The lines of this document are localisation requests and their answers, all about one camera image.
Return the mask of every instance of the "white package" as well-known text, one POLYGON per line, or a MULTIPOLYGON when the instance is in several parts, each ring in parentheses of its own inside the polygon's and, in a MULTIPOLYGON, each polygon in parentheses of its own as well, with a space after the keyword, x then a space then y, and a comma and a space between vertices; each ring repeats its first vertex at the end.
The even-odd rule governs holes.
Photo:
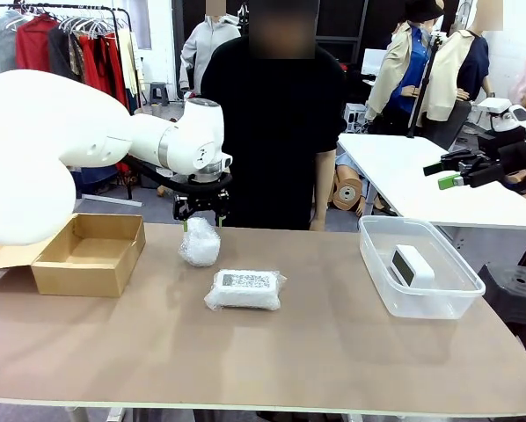
POLYGON ((179 248, 179 255, 192 266, 213 265, 220 252, 218 233, 204 218, 190 218, 186 223, 187 230, 179 248))
POLYGON ((286 279, 279 272, 221 270, 204 302, 212 310, 230 306, 277 310, 281 307, 279 292, 286 279))

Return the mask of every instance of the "gray hoodie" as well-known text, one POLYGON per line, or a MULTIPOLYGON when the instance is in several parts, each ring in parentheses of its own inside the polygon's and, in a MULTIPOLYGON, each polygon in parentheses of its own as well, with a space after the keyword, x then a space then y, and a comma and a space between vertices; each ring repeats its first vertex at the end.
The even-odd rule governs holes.
POLYGON ((179 87, 181 90, 189 88, 186 72, 194 66, 194 91, 201 93, 201 83, 204 72, 214 51, 224 42, 240 36, 237 29, 239 18, 231 15, 222 16, 218 23, 214 23, 210 16, 194 28, 181 52, 181 71, 179 87))

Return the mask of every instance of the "open cardboard box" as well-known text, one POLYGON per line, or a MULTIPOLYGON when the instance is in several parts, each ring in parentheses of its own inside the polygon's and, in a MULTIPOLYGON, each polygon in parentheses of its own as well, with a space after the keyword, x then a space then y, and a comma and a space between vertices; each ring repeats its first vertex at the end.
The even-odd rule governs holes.
POLYGON ((145 243, 140 215, 76 214, 43 242, 0 245, 0 268, 30 266, 41 295, 120 297, 145 243))

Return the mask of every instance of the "plastic container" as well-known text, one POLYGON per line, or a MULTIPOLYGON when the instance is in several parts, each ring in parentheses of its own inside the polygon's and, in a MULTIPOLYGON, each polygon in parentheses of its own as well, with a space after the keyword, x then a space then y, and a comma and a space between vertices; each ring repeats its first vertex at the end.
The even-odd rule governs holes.
POLYGON ((428 222, 366 216, 359 221, 361 254, 386 309, 395 317, 459 319, 486 286, 445 237, 428 222), (435 272, 433 288, 402 286, 391 272, 397 244, 415 246, 435 272))

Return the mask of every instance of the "red garment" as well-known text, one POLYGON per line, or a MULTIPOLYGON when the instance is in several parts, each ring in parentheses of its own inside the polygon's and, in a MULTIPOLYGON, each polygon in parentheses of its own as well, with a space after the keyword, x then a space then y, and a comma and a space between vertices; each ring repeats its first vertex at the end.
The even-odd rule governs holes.
POLYGON ((48 15, 40 15, 17 30, 17 67, 50 71, 48 31, 58 26, 48 15))
POLYGON ((101 56, 104 58, 104 55, 101 51, 100 41, 92 40, 87 35, 81 35, 79 43, 84 52, 85 84, 111 95, 111 88, 106 76, 105 60, 101 58, 101 56))
POLYGON ((114 97, 128 108, 128 97, 126 95, 126 87, 124 86, 124 76, 122 75, 121 63, 119 62, 119 50, 116 47, 116 39, 114 38, 114 34, 111 33, 103 40, 106 43, 111 67, 113 68, 114 73, 114 97))

